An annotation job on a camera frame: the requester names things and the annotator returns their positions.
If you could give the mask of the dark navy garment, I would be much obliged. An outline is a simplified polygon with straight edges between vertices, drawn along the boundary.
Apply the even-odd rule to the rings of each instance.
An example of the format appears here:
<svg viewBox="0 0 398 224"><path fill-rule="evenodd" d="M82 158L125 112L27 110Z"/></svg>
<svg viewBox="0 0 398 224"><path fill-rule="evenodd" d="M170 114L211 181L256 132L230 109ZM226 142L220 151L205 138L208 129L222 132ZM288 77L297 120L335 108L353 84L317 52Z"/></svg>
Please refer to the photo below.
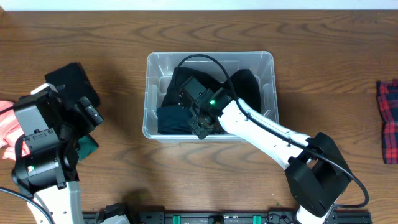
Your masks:
<svg viewBox="0 0 398 224"><path fill-rule="evenodd" d="M189 109L181 105L162 106L157 109L157 129L159 134L186 135L192 134L187 121L192 117Z"/></svg>

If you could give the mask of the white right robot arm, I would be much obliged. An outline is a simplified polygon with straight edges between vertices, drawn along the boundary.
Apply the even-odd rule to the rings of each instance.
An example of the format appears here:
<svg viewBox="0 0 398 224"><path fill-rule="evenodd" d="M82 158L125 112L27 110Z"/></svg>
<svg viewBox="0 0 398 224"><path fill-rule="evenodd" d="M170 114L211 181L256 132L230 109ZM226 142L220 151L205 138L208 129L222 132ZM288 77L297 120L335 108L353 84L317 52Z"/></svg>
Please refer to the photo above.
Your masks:
<svg viewBox="0 0 398 224"><path fill-rule="evenodd" d="M334 140L289 130L252 109L234 90L213 91L191 77L177 88L193 116L188 125L204 139L220 129L236 135L283 168L290 192L300 205L297 223L326 223L352 178Z"/></svg>

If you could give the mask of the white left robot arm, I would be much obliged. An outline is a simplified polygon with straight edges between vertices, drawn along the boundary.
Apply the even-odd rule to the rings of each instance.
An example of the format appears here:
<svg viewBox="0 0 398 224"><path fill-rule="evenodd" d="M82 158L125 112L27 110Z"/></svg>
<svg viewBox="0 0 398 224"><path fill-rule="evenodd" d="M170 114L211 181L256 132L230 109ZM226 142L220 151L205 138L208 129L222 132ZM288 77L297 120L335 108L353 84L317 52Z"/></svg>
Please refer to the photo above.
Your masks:
<svg viewBox="0 0 398 224"><path fill-rule="evenodd" d="M15 146L12 177L33 200L37 223L83 223L76 170L79 140L103 122L86 97L74 100L49 88L14 104L23 130Z"/></svg>

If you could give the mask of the red plaid garment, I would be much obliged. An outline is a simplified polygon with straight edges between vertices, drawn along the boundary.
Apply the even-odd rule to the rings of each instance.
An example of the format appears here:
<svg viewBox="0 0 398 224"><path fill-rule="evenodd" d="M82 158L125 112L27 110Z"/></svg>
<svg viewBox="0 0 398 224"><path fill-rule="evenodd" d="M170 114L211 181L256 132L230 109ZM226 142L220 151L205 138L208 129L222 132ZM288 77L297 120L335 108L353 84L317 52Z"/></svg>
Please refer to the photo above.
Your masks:
<svg viewBox="0 0 398 224"><path fill-rule="evenodd" d="M376 82L382 119L382 155L385 164L397 164L397 79Z"/></svg>

